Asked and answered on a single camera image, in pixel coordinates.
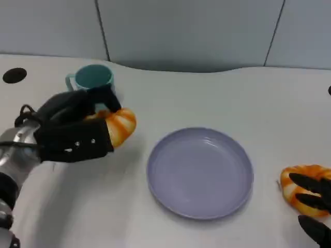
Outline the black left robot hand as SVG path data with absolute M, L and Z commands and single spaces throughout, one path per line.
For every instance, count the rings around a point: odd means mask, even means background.
M 41 126 L 34 138 L 41 161 L 72 163 L 113 152 L 106 119 L 94 115 L 100 103 L 111 113 L 121 109 L 111 85 L 61 92 L 40 107 Z

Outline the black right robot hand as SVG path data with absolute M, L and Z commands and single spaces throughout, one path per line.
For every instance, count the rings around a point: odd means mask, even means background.
M 321 178 L 319 180 L 301 175 L 290 173 L 290 179 L 300 187 L 319 196 L 296 193 L 295 197 L 299 202 L 308 207 L 330 212 L 330 180 Z M 315 241 L 320 247 L 330 247 L 330 228 L 325 224 L 307 215 L 299 215 L 298 221 L 305 233 Z

